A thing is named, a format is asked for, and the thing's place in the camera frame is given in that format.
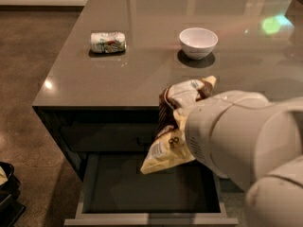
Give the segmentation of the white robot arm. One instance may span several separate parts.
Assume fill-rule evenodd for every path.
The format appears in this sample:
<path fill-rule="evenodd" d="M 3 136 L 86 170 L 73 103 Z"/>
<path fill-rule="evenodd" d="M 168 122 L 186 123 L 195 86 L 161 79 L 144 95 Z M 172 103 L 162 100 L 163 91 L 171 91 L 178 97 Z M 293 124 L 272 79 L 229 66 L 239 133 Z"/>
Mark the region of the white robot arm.
<path fill-rule="evenodd" d="M 303 98 L 229 91 L 174 116 L 195 159 L 246 193 L 248 227 L 303 227 Z"/>

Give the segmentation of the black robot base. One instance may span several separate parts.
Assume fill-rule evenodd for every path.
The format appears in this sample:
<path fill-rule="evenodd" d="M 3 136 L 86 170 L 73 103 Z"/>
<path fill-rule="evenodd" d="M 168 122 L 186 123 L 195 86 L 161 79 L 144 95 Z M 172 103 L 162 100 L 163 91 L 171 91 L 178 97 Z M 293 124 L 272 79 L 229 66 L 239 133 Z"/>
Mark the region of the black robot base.
<path fill-rule="evenodd" d="M 14 227 L 26 207 L 18 201 L 20 181 L 14 175 L 14 166 L 0 162 L 0 227 Z"/>

